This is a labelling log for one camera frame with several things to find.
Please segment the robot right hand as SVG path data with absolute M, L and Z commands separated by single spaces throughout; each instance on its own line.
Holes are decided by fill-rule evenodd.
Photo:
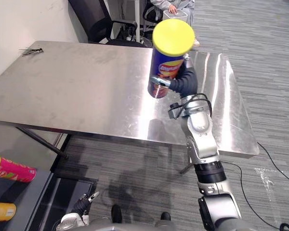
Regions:
M 161 87 L 162 90 L 172 90 L 178 93 L 180 98 L 197 94 L 198 80 L 190 56 L 184 55 L 183 63 L 175 79 L 158 77 L 157 75 L 149 77 L 148 92 L 154 98 L 163 98 L 163 96 L 157 96 L 157 93 L 154 93 L 153 87 L 155 85 Z

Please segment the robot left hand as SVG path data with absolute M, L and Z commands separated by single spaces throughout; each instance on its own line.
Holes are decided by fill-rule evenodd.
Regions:
M 77 213 L 80 216 L 88 215 L 92 202 L 99 196 L 100 192 L 94 192 L 92 195 L 84 194 L 80 197 L 72 208 L 72 213 Z

